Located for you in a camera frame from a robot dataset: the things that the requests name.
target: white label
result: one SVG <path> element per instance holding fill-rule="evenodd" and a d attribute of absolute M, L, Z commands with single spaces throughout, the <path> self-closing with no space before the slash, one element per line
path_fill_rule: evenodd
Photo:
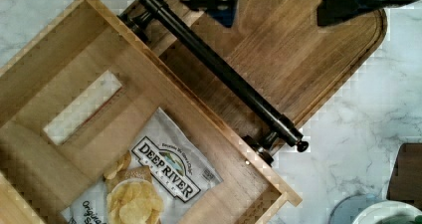
<path fill-rule="evenodd" d="M 149 166 L 152 175 L 172 196 L 187 202 L 201 191 L 186 175 L 186 166 L 175 152 L 158 148 L 148 137 L 141 140 L 132 152 L 140 164 Z"/>

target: wooden crate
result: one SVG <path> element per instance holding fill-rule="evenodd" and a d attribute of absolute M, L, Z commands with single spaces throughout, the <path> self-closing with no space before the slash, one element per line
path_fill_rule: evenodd
<path fill-rule="evenodd" d="M 43 127 L 106 70 L 123 90 L 53 145 Z M 224 179 L 180 223 L 265 223 L 302 201 L 100 0 L 76 0 L 0 70 L 0 168 L 40 217 L 64 223 L 60 211 L 124 154 L 158 107 Z"/>

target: white marble countertop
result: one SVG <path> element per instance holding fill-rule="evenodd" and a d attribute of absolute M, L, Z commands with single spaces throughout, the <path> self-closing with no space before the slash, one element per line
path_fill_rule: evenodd
<path fill-rule="evenodd" d="M 0 0 L 0 67 L 73 0 Z M 119 13 L 133 0 L 103 0 Z M 324 224 L 354 194 L 385 198 L 399 146 L 422 136 L 422 3 L 389 9 L 380 48 L 303 126 L 306 153 L 286 145 L 274 168 L 298 191 L 271 223 Z"/>

